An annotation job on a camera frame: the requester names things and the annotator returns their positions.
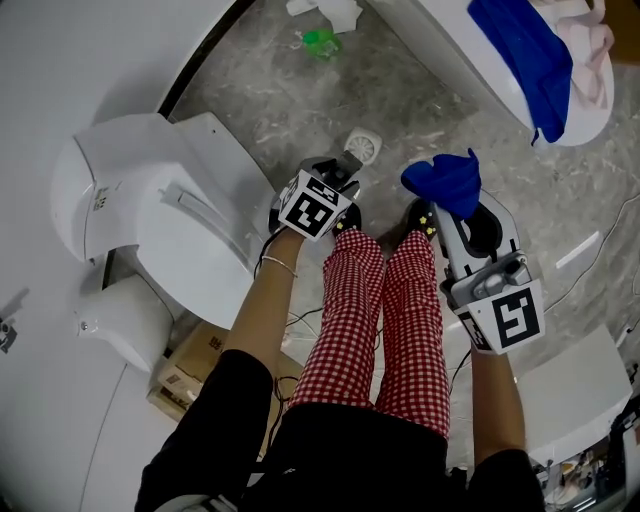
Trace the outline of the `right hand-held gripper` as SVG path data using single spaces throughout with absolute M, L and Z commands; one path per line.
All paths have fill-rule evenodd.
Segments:
M 502 355 L 543 336 L 541 281 L 532 277 L 527 257 L 517 251 L 518 232 L 506 207 L 481 191 L 468 219 L 459 221 L 439 206 L 434 216 L 451 270 L 441 290 L 466 329 L 472 349 Z M 492 261 L 505 257 L 468 276 L 469 255 Z

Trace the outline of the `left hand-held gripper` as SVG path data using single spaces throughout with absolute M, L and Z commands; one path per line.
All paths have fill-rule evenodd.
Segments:
M 340 178 L 338 160 L 311 157 L 300 163 L 297 174 L 275 195 L 269 212 L 269 232 L 288 227 L 308 240 L 329 233 L 361 192 L 358 179 L 342 186 L 325 181 Z

